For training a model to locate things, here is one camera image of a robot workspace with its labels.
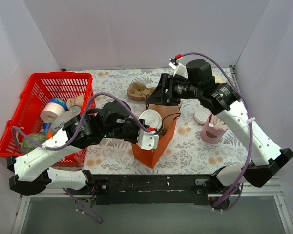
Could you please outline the orange paper bag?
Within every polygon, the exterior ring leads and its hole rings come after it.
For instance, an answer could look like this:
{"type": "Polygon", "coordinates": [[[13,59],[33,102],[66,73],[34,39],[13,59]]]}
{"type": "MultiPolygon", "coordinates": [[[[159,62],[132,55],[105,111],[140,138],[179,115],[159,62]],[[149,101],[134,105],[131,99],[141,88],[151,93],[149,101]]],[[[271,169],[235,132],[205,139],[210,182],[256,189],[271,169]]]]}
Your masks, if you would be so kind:
{"type": "Polygon", "coordinates": [[[132,151],[134,158],[144,165],[154,168],[158,160],[166,150],[170,141],[174,136],[174,130],[177,123],[177,119],[180,116],[181,104],[178,106],[161,106],[161,105],[149,105],[148,109],[157,111],[162,117],[162,123],[165,134],[159,136],[159,141],[156,149],[144,150],[137,145],[132,145],[132,151]]]}

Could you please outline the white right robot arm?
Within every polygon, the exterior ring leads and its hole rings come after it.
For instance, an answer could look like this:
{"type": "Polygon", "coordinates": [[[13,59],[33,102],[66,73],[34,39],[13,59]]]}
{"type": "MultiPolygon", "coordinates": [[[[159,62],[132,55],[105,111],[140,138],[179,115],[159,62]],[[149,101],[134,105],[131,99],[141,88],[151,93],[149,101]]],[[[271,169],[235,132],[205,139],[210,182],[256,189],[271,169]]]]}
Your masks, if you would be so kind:
{"type": "Polygon", "coordinates": [[[282,149],[274,143],[252,118],[246,101],[228,79],[216,82],[211,65],[216,62],[206,55],[183,65],[178,54],[170,59],[173,75],[161,74],[154,92],[146,99],[147,104],[177,106],[181,99],[197,99],[200,104],[223,121],[248,150],[243,166],[222,167],[204,183],[217,194],[229,187],[248,182],[262,187],[292,157],[289,148],[282,149]]]}

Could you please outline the black paper coffee cup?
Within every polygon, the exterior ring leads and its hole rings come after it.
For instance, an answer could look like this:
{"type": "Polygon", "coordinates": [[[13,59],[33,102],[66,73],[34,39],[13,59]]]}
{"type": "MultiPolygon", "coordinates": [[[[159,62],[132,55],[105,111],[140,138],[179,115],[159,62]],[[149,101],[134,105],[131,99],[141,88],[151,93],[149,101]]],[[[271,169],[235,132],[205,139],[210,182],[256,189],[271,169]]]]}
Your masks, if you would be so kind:
{"type": "Polygon", "coordinates": [[[158,134],[159,136],[162,136],[165,134],[164,131],[164,127],[163,127],[163,123],[161,122],[160,124],[158,124],[158,128],[156,130],[156,134],[158,134]]]}

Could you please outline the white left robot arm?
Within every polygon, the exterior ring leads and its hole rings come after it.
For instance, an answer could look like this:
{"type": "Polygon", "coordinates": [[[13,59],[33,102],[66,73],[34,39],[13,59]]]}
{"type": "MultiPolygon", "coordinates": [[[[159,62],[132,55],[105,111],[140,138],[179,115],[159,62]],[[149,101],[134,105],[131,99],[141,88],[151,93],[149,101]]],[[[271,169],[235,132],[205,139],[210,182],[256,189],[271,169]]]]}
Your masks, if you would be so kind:
{"type": "Polygon", "coordinates": [[[47,188],[66,188],[89,195],[99,188],[89,170],[61,171],[52,165],[66,156],[98,145],[103,139],[120,139],[143,150],[156,149],[162,118],[158,113],[141,114],[138,121],[129,116],[123,102],[107,103],[101,109],[89,109],[85,116],[75,116],[41,147],[23,156],[7,158],[10,190],[24,196],[36,195],[47,188]]]}

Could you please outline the white cup lid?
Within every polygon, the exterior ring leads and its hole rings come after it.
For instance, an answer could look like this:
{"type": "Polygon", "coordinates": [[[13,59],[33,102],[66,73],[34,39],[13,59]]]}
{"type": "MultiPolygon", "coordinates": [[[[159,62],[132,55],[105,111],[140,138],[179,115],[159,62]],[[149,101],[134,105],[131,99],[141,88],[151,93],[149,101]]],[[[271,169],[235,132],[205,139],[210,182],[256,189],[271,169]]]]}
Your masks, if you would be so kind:
{"type": "Polygon", "coordinates": [[[139,115],[139,119],[143,119],[145,121],[145,125],[148,125],[151,128],[158,128],[158,124],[162,122],[162,117],[161,115],[152,109],[148,109],[143,111],[139,115]]]}

